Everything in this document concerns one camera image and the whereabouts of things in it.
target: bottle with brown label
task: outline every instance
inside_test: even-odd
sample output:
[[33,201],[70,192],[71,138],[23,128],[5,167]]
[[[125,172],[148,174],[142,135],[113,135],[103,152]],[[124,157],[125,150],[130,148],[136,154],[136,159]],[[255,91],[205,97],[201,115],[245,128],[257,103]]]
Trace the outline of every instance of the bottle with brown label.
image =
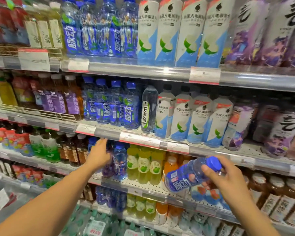
[[284,195],[281,197],[280,201],[270,215],[270,218],[276,222],[283,221],[295,205],[295,180],[289,178],[286,181],[286,185]]
[[67,141],[66,134],[62,131],[58,131],[57,134],[58,134],[58,137],[56,139],[56,142],[57,142],[57,147],[60,154],[60,160],[63,163],[69,164],[70,163],[69,156],[68,156],[67,147],[66,147],[66,141]]
[[87,159],[87,138],[84,134],[78,134],[78,142],[76,143],[76,147],[78,150],[78,156],[80,159],[80,164],[84,164]]
[[248,187],[250,188],[254,202],[260,209],[267,195],[266,178],[261,173],[254,173],[251,179]]
[[66,146],[67,146],[70,165],[73,166],[73,167],[80,166],[80,160],[79,160],[79,157],[78,157],[78,153],[76,151],[76,137],[75,137],[75,134],[67,133]]
[[277,176],[271,176],[269,181],[270,181],[270,183],[268,184],[269,196],[266,199],[265,203],[263,204],[263,207],[261,208],[261,212],[263,212],[266,215],[271,214],[272,210],[278,203],[279,199],[284,194],[283,189],[285,186],[283,179]]

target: person's right arm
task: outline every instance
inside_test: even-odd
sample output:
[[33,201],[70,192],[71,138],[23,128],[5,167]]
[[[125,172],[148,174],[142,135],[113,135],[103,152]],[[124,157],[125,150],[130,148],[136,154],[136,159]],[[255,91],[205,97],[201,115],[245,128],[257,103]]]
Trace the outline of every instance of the person's right arm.
[[[225,176],[217,175],[206,165],[203,165],[201,169],[220,190],[232,213],[236,216],[248,235],[280,236],[272,226],[270,219],[254,203],[240,169],[224,156],[216,157],[220,160],[226,171]],[[206,189],[212,188],[207,182],[203,182],[202,185]]]

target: purple label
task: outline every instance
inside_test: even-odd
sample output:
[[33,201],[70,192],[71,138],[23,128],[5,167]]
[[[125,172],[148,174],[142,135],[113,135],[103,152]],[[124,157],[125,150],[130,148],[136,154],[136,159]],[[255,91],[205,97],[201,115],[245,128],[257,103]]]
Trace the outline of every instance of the purple label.
[[40,95],[40,98],[41,98],[41,102],[42,102],[44,111],[53,112],[54,111],[54,107],[53,107],[53,103],[52,103],[52,100],[51,100],[50,91],[47,91],[47,90],[45,90],[45,91],[39,90],[38,93]]
[[76,93],[64,93],[66,98],[68,113],[69,114],[80,114],[78,98],[76,97]]
[[66,113],[66,107],[64,105],[64,98],[62,93],[51,91],[51,100],[55,108],[56,113]]

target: white price tag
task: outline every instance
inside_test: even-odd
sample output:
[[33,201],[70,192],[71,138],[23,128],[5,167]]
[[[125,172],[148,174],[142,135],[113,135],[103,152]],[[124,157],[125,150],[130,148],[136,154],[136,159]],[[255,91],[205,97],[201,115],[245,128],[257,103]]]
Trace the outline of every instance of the white price tag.
[[58,123],[53,123],[53,122],[46,122],[45,123],[45,128],[59,131],[59,124]]
[[137,195],[137,196],[142,196],[143,191],[142,190],[135,189],[135,188],[129,188],[128,189],[128,193],[129,194],[133,194],[133,195]]
[[22,70],[50,72],[50,63],[46,49],[18,48]]
[[122,131],[119,137],[120,142],[133,143],[145,147],[159,148],[161,143],[160,139],[149,137],[146,135],[138,135],[131,132]]
[[80,123],[80,124],[76,127],[75,132],[76,132],[76,133],[81,133],[81,134],[90,135],[90,136],[94,136],[95,129],[96,129],[95,126],[91,126],[91,125],[87,125],[87,124]]
[[2,190],[0,190],[0,210],[2,210],[2,208],[6,206],[9,201],[9,196],[6,193],[6,190],[3,188]]
[[234,156],[231,155],[231,161],[235,165],[243,166],[243,167],[254,167],[256,159],[248,156]]
[[68,70],[72,72],[87,73],[90,60],[88,59],[69,59]]
[[22,182],[21,183],[21,188],[28,190],[30,188],[30,183]]
[[5,153],[5,152],[0,152],[0,158],[7,159],[7,160],[10,159],[10,158],[8,157],[8,154]]
[[189,82],[218,85],[220,83],[220,78],[221,69],[192,66],[190,70]]
[[167,142],[167,150],[182,154],[189,154],[189,145],[186,143]]
[[5,113],[0,113],[0,119],[9,120],[8,115],[6,115]]
[[168,233],[168,228],[166,228],[166,227],[164,227],[164,226],[161,226],[161,225],[159,225],[159,224],[155,224],[154,225],[154,229],[155,230],[158,230],[158,231],[160,231],[160,232],[166,232],[166,233]]
[[27,120],[24,117],[14,117],[14,121],[27,124]]

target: clear water bottle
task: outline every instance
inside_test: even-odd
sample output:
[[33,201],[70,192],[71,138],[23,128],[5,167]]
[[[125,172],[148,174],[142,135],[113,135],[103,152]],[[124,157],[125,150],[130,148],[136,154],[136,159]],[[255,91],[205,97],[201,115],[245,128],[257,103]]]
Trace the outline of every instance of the clear water bottle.
[[201,170],[202,165],[207,165],[217,173],[220,173],[222,169],[219,159],[215,156],[191,160],[188,164],[179,167],[178,170],[167,173],[165,177],[167,189],[176,193],[185,188],[200,185],[203,181],[207,181],[208,178]]
[[109,103],[108,103],[108,88],[106,86],[105,79],[97,79],[97,90],[95,93],[95,100],[96,100],[96,121],[101,124],[108,124],[109,123]]
[[138,46],[138,4],[136,0],[124,0],[121,16],[121,54],[125,58],[136,58]]
[[82,54],[80,35],[80,10],[75,0],[62,0],[61,17],[67,54]]
[[158,92],[149,85],[142,95],[141,129],[145,133],[154,132]]
[[121,127],[124,118],[123,89],[120,80],[112,80],[109,96],[110,124]]
[[81,34],[82,47],[85,55],[98,55],[98,45],[96,41],[96,21],[97,12],[95,0],[83,0],[81,6]]
[[140,112],[140,98],[136,91],[136,84],[134,82],[127,82],[127,89],[124,97],[124,127],[127,129],[137,129],[139,127]]
[[124,143],[116,142],[113,151],[115,166],[115,179],[121,181],[127,177],[127,150]]
[[82,98],[84,119],[86,121],[96,121],[96,105],[95,105],[95,84],[92,76],[83,76],[84,83],[82,84]]
[[103,0],[97,31],[99,55],[121,57],[119,12],[115,0]]

